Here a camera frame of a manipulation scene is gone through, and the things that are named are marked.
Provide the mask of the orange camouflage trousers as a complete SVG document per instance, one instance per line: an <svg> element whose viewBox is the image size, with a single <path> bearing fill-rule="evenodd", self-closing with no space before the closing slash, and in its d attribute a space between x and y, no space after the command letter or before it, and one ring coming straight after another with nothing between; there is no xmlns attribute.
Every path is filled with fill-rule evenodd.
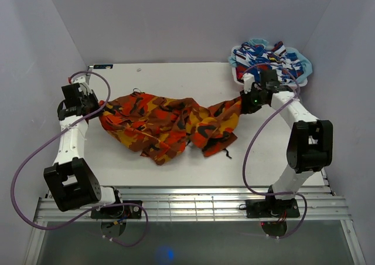
<svg viewBox="0 0 375 265"><path fill-rule="evenodd" d="M133 92L105 104L103 129L157 165L180 155L188 144L210 157L237 139L241 97L203 107L193 98L174 99Z"/></svg>

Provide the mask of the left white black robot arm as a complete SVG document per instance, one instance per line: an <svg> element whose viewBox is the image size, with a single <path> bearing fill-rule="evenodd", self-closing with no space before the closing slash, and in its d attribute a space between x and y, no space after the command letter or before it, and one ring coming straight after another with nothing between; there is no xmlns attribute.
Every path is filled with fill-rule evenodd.
<svg viewBox="0 0 375 265"><path fill-rule="evenodd" d="M60 211L83 206L104 207L112 218L121 216L124 203L113 187L101 186L84 159L84 147L89 121L103 109L95 92L83 76L62 87L64 100L57 110L62 135L53 165L43 176Z"/></svg>

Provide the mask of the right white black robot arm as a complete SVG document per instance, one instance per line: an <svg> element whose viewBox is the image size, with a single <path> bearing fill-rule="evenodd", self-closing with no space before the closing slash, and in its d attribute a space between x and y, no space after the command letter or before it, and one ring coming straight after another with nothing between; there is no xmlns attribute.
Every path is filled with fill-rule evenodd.
<svg viewBox="0 0 375 265"><path fill-rule="evenodd" d="M298 89L281 84L276 70L265 70L260 78L245 72L241 92L243 114L268 105L291 129L286 157L287 166L257 205L271 216L279 216L295 199L305 181L329 166L333 156L333 124L310 113L298 97Z"/></svg>

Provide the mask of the blue label sticker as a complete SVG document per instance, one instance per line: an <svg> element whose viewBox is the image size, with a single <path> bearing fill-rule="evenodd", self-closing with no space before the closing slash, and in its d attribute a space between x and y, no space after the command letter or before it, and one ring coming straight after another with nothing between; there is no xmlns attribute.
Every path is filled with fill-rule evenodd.
<svg viewBox="0 0 375 265"><path fill-rule="evenodd" d="M100 69L100 70L112 69L112 68L113 68L113 64L95 64L93 66L93 69Z"/></svg>

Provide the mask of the aluminium frame rail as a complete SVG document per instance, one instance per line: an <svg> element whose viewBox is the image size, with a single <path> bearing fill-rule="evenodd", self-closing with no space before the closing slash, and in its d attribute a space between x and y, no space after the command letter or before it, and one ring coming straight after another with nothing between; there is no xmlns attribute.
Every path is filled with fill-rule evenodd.
<svg viewBox="0 0 375 265"><path fill-rule="evenodd" d="M328 186L304 186L296 199L306 220L349 220L345 198ZM121 188L125 201L142 201L151 222L245 221L240 205L247 199L262 199L247 188Z"/></svg>

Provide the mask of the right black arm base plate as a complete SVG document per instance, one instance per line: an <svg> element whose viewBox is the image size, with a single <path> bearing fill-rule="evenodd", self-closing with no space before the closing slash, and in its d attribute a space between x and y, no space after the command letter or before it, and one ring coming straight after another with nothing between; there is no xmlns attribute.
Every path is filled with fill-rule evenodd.
<svg viewBox="0 0 375 265"><path fill-rule="evenodd" d="M246 216L248 218L276 218L286 215L286 218L300 217L299 208L295 199L274 202L265 199L246 200Z"/></svg>

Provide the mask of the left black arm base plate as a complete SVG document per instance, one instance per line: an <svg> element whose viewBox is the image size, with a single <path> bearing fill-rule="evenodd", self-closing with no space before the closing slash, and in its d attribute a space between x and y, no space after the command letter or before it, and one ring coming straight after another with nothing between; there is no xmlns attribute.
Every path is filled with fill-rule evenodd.
<svg viewBox="0 0 375 265"><path fill-rule="evenodd" d="M143 201L123 201L127 205L115 206L109 208L102 208L100 210L92 210L90 217L92 219L140 219L142 216L142 210L140 206L143 205Z"/></svg>

